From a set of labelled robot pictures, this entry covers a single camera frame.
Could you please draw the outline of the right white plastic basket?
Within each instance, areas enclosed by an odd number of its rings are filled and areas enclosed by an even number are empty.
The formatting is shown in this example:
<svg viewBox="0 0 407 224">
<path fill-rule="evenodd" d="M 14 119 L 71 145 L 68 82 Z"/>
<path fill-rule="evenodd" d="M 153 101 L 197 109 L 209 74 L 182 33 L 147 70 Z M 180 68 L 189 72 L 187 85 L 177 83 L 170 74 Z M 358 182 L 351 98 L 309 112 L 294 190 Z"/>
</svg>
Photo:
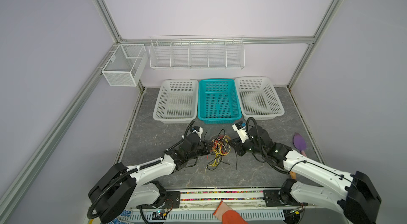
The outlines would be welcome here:
<svg viewBox="0 0 407 224">
<path fill-rule="evenodd" d="M 284 115 L 278 94 L 267 77 L 239 77 L 234 80 L 244 119 L 272 120 Z"/>
</svg>

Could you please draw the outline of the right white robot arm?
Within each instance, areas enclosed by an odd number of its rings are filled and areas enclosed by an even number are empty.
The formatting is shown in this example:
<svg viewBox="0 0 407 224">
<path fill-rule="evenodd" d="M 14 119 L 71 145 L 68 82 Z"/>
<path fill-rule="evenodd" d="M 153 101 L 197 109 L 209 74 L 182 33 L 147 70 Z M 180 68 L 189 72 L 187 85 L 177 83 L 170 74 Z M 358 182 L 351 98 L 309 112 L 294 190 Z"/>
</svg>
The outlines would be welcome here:
<svg viewBox="0 0 407 224">
<path fill-rule="evenodd" d="M 238 138 L 229 144 L 237 155 L 251 153 L 282 174 L 299 174 L 316 183 L 311 186 L 287 179 L 279 192 L 284 204 L 314 204 L 342 213 L 353 224 L 376 223 L 382 200 L 368 175 L 339 171 L 314 161 L 272 141 L 268 132 L 257 125 L 248 127 L 240 121 L 232 128 Z"/>
</svg>

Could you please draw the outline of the orange red glove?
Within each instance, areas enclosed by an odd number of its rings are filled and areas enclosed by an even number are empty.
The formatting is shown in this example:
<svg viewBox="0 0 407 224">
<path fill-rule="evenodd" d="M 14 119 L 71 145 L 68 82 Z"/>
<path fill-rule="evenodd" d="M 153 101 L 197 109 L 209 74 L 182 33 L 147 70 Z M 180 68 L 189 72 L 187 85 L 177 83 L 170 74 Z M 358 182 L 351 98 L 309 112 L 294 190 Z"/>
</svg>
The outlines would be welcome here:
<svg viewBox="0 0 407 224">
<path fill-rule="evenodd" d="M 230 208 L 224 201 L 220 202 L 213 216 L 222 224 L 248 224 L 238 212 Z"/>
</svg>

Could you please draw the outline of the white mesh wall box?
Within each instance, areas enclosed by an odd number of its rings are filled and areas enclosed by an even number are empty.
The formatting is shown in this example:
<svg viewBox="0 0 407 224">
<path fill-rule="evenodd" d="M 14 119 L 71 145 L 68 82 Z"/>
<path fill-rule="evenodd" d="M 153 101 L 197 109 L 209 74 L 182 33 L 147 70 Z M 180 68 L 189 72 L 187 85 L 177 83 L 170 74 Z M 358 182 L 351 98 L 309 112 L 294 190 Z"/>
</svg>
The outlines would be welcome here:
<svg viewBox="0 0 407 224">
<path fill-rule="evenodd" d="M 143 44 L 118 44 L 102 74 L 110 86 L 137 87 L 148 61 Z"/>
</svg>

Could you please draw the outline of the toy ice cream cone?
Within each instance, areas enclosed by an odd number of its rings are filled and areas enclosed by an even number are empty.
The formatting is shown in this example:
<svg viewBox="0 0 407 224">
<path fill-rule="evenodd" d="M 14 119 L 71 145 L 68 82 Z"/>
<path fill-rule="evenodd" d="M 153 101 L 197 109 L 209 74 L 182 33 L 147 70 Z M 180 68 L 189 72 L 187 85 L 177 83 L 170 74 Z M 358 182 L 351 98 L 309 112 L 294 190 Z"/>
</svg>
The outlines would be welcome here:
<svg viewBox="0 0 407 224">
<path fill-rule="evenodd" d="M 294 173 L 294 172 L 289 172 L 289 175 L 290 175 L 290 178 L 291 178 L 291 179 L 297 179 L 296 173 Z"/>
</svg>

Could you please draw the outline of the white plastic basket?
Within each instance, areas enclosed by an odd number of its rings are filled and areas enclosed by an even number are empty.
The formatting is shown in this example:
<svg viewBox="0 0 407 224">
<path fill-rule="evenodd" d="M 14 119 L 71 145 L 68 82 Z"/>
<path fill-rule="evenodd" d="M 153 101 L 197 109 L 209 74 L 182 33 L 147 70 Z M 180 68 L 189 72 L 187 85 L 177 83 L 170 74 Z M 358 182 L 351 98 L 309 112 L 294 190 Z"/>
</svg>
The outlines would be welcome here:
<svg viewBox="0 0 407 224">
<path fill-rule="evenodd" d="M 272 120 L 284 115 L 278 94 L 267 77 L 239 77 L 234 80 L 244 119 Z"/>
<path fill-rule="evenodd" d="M 164 124 L 188 124 L 197 117 L 199 82 L 193 79 L 163 81 L 153 119 Z"/>
</svg>

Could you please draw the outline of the colourful bead strip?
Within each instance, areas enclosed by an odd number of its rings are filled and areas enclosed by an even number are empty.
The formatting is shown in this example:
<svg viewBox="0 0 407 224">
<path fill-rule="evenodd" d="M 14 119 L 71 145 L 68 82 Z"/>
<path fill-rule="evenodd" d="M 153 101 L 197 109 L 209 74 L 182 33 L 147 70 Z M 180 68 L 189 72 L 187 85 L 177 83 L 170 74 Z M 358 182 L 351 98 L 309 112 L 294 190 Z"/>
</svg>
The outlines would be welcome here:
<svg viewBox="0 0 407 224">
<path fill-rule="evenodd" d="M 182 191 L 180 201 L 233 201 L 262 200 L 264 192 L 260 190 L 212 190 L 212 191 Z"/>
</svg>

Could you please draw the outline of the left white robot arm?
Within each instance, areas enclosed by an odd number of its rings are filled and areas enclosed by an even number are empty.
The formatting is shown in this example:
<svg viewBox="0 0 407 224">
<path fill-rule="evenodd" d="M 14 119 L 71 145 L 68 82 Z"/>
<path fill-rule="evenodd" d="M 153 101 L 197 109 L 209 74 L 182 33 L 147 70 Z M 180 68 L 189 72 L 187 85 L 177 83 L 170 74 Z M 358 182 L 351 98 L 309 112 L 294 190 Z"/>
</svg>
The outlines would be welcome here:
<svg viewBox="0 0 407 224">
<path fill-rule="evenodd" d="M 135 166 L 121 162 L 113 165 L 88 194 L 91 205 L 87 218 L 107 224 L 130 207 L 165 206 L 167 191 L 157 179 L 186 168 L 190 160 L 209 155 L 210 148 L 210 143 L 194 130 L 186 132 L 155 160 Z"/>
</svg>

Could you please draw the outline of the teal plastic basket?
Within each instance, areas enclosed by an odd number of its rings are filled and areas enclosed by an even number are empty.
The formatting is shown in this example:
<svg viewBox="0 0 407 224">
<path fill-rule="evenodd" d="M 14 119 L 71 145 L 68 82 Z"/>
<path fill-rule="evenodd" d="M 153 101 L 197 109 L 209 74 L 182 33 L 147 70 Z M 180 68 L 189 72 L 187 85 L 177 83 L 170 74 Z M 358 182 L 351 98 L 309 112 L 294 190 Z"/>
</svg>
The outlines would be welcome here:
<svg viewBox="0 0 407 224">
<path fill-rule="evenodd" d="M 206 124 L 231 124 L 242 118 L 233 79 L 205 79 L 199 82 L 198 118 Z"/>
</svg>

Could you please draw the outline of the left white plastic basket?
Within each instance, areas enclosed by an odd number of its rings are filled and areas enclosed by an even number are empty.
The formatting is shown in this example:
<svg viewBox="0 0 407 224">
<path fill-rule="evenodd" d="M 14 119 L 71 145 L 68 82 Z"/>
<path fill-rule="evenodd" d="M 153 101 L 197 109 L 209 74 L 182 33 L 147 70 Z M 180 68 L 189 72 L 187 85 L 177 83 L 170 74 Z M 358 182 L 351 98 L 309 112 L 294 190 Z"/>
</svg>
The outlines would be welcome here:
<svg viewBox="0 0 407 224">
<path fill-rule="evenodd" d="M 199 82 L 193 79 L 163 81 L 153 119 L 164 124 L 188 124 L 197 117 Z"/>
</svg>

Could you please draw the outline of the purple plastic spoon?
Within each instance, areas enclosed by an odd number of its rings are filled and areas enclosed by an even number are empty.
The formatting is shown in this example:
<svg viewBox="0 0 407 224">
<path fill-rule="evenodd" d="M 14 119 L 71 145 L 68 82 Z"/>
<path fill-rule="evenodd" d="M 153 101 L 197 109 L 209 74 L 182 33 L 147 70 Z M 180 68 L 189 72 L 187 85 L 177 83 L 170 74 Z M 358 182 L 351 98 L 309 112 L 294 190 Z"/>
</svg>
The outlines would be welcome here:
<svg viewBox="0 0 407 224">
<path fill-rule="evenodd" d="M 305 139 L 299 134 L 299 133 L 295 133 L 294 134 L 294 136 L 293 136 L 293 144 L 294 144 L 294 146 L 295 146 L 295 148 L 297 149 L 297 150 L 299 150 L 300 151 L 300 153 L 303 155 L 303 156 L 307 156 L 306 155 L 306 149 L 307 149 L 307 145 L 306 145 L 306 142 L 305 142 Z"/>
</svg>

